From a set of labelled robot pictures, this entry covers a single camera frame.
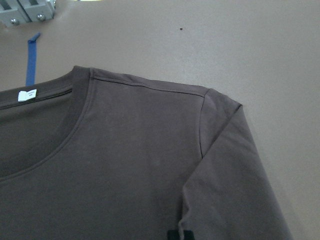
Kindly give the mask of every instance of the beige tabletop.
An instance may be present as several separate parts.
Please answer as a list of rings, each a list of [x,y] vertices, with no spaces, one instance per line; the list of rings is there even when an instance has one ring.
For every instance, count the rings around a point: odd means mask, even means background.
[[[320,2],[56,0],[52,20],[0,24],[0,91],[74,65],[214,88],[244,105],[296,240],[320,239]]]

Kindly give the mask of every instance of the t-shirt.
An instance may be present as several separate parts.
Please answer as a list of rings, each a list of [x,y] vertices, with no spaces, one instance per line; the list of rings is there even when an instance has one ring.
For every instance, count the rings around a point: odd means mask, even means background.
[[[0,92],[0,239],[292,237],[242,104],[75,65]]]

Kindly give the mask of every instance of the neckline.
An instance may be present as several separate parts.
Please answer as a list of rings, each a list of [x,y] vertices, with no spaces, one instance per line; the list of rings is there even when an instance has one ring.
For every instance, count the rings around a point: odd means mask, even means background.
[[[76,130],[85,113],[93,84],[93,76],[93,67],[74,65],[70,72],[58,78],[32,86],[0,91],[0,112],[1,109],[14,108],[15,106],[71,93],[67,114],[62,118],[55,132],[48,134],[43,141],[34,145],[27,152],[18,153],[9,159],[2,159],[0,156],[0,180],[20,175],[35,168],[56,154],[64,146]],[[30,91],[33,89],[37,89],[35,98],[25,102],[18,102],[19,91]]]

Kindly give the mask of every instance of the stitching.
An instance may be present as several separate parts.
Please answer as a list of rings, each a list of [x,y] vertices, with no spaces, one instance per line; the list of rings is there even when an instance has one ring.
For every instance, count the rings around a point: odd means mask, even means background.
[[[68,84],[68,85],[65,85],[65,86],[62,86],[62,87],[55,88],[55,89],[50,89],[50,90],[48,90],[48,91],[43,91],[43,92],[40,94],[40,96],[38,95],[37,97],[42,98],[42,97],[43,97],[43,96],[42,96],[43,94],[55,93],[56,91],[59,91],[59,90],[61,90],[61,89],[65,89],[65,88],[68,88],[68,89],[69,89],[70,86],[72,86],[72,83],[70,83],[70,84]],[[23,104],[19,104],[18,106],[22,106],[22,105],[25,105],[25,104],[31,104],[31,103],[35,103],[35,102],[38,102],[38,101],[23,102]],[[1,102],[0,102],[0,106],[5,107],[8,103],[16,104],[17,102],[16,102],[16,100],[8,99],[8,100],[5,100],[5,101],[1,101]]]
[[[192,95],[198,95],[200,97],[204,97],[204,95],[201,94],[200,92],[192,91],[192,90],[181,91],[179,89],[172,89],[172,88],[152,87],[152,86],[150,86],[148,84],[145,84],[145,83],[128,82],[128,81],[125,81],[125,80],[120,80],[120,79],[116,79],[116,78],[109,78],[109,77],[95,76],[93,78],[96,79],[96,80],[100,80],[100,81],[114,82],[114,81],[110,81],[110,80],[115,80],[116,83],[119,83],[119,84],[126,84],[126,85],[130,85],[130,86],[138,86],[138,87],[145,87],[145,88],[149,88],[149,89],[153,89],[153,90],[159,90],[159,91],[165,91],[165,92],[176,92],[176,93],[182,93],[182,94],[192,94]]]
[[[5,109],[14,108],[14,107],[24,106],[24,105],[27,105],[27,104],[38,103],[38,102],[41,102],[41,101],[44,101],[44,100],[48,100],[48,99],[52,99],[52,98],[58,98],[58,97],[67,95],[67,94],[69,94],[71,92],[72,92],[72,90],[68,89],[66,91],[61,91],[61,92],[58,92],[56,94],[51,94],[51,95],[48,95],[48,96],[43,96],[43,97],[38,98],[38,99],[33,99],[32,101],[24,102],[23,104],[19,104],[19,102],[16,102],[16,103],[12,103],[12,104],[9,104],[9,105],[4,105],[4,106],[0,107],[0,111],[1,110],[5,110]]]

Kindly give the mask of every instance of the clothing label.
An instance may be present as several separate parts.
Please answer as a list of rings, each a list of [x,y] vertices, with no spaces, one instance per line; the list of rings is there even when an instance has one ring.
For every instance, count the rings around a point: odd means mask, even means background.
[[[36,97],[37,89],[30,91],[20,91],[18,95],[18,102],[27,101]]]

